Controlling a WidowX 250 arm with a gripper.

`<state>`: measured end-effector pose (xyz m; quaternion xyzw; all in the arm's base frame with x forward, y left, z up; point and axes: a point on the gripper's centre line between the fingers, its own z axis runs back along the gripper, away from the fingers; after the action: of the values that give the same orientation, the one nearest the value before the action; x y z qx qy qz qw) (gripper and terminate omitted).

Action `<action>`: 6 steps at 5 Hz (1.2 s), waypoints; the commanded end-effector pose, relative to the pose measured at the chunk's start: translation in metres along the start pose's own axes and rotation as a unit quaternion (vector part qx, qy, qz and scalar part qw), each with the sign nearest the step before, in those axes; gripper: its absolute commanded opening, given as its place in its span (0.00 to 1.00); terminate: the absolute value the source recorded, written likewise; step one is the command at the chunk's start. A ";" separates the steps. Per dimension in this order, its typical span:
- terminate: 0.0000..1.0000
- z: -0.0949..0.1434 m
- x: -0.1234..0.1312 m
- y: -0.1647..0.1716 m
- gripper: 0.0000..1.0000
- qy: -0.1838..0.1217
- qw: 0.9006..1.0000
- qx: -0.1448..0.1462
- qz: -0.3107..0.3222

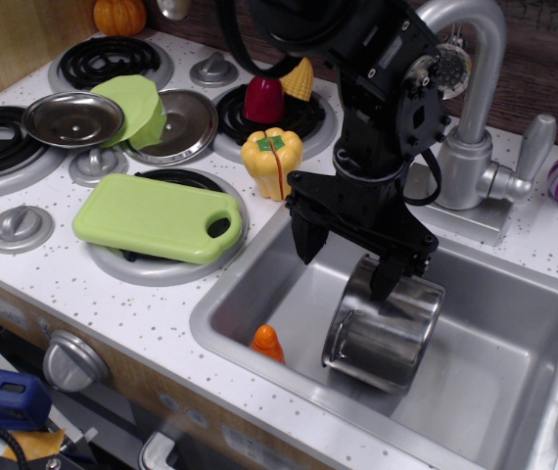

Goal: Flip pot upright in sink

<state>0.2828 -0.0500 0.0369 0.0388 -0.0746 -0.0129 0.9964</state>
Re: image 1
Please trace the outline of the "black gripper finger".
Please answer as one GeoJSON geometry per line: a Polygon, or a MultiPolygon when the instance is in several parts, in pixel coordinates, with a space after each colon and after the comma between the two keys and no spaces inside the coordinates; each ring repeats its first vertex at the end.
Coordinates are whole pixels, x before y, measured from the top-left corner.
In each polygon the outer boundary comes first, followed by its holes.
{"type": "Polygon", "coordinates": [[[310,264],[326,244],[328,237],[327,219],[308,208],[291,211],[292,233],[295,248],[304,264],[310,264]]]}
{"type": "Polygon", "coordinates": [[[371,299],[384,301],[405,274],[407,259],[402,255],[380,256],[370,281],[371,299]]]}

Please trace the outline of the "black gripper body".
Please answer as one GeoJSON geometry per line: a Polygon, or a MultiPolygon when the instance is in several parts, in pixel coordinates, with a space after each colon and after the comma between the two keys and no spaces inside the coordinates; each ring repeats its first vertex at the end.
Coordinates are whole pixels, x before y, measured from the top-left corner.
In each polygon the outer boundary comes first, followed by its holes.
{"type": "Polygon", "coordinates": [[[406,276],[425,273],[439,241],[407,208],[395,179],[360,181],[295,170],[286,207],[308,208],[327,219],[333,232],[377,256],[402,255],[406,276]]]}

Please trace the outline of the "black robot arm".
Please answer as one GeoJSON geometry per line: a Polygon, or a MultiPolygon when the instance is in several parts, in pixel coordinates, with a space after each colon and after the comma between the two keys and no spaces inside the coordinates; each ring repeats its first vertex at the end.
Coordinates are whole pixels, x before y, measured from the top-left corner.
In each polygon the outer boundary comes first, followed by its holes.
{"type": "Polygon", "coordinates": [[[361,246],[379,259],[370,281],[376,300],[402,277],[423,274],[438,240],[411,214],[404,187],[417,156],[440,174],[432,147],[449,119],[440,106],[436,36],[402,1],[254,1],[259,33],[283,53],[262,69],[246,49],[234,3],[215,8],[233,57],[249,73],[280,78],[315,56],[338,74],[344,116],[335,171],[288,176],[299,257],[312,261],[330,233],[361,246]]]}

